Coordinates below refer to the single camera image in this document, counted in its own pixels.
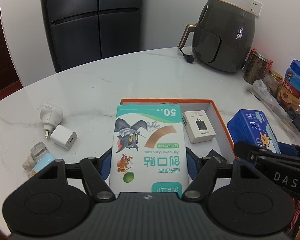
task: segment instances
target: black refrigerator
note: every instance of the black refrigerator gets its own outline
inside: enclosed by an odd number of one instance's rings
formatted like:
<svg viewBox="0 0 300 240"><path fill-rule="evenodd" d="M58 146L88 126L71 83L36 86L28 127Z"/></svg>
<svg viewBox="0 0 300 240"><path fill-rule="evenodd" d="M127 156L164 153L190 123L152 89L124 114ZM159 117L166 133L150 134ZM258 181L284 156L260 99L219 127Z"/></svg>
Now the black refrigerator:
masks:
<svg viewBox="0 0 300 240"><path fill-rule="evenodd" d="M139 51L142 0L41 0L56 72Z"/></svg>

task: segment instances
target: air fryer handle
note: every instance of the air fryer handle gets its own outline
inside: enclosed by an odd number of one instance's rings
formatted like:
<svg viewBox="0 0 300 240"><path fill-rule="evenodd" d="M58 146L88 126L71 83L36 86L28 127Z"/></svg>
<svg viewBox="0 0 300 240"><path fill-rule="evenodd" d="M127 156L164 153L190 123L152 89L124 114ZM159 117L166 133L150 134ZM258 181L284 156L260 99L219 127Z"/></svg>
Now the air fryer handle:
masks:
<svg viewBox="0 0 300 240"><path fill-rule="evenodd" d="M192 24L188 24L186 26L184 33L182 35L182 38L180 40L179 46L178 46L179 49L182 49L184 47L184 44L188 39L189 33L194 32L196 27L197 27L196 25L192 25Z"/></svg>

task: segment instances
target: round table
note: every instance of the round table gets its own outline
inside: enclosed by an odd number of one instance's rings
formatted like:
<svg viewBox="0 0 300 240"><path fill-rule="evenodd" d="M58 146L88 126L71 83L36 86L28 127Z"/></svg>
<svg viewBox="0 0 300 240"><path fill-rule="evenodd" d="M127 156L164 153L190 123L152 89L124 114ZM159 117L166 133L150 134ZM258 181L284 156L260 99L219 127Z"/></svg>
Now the round table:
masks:
<svg viewBox="0 0 300 240"><path fill-rule="evenodd" d="M225 123L240 109L263 111L277 139L290 139L270 111L248 91L242 72L226 73L200 61L189 64L177 48L142 51L87 63L31 84L0 101L0 229L5 198L27 180L21 164L43 141L56 158L77 163L101 156L112 146L117 106L122 98L212 99ZM44 136L39 119L45 102L64 111L61 124L76 131L67 151ZM82 188L81 181L71 185Z"/></svg>

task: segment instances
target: small black box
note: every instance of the small black box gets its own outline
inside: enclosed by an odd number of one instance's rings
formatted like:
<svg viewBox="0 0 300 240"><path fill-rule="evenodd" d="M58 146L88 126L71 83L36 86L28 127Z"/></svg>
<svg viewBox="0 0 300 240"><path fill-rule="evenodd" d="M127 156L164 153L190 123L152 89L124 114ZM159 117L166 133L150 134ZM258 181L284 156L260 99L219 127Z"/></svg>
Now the small black box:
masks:
<svg viewBox="0 0 300 240"><path fill-rule="evenodd" d="M218 154L215 150L211 150L207 156L216 159L218 163L227 163L228 161L226 158Z"/></svg>

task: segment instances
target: adhesive bandage box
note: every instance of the adhesive bandage box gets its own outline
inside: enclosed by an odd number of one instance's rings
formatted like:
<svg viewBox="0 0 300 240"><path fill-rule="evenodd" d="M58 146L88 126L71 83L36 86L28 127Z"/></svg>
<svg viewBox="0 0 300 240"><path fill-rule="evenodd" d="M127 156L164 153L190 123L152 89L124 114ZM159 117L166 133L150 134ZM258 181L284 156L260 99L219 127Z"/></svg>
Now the adhesive bandage box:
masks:
<svg viewBox="0 0 300 240"><path fill-rule="evenodd" d="M176 192L188 187L180 106L118 106L110 188L120 192Z"/></svg>

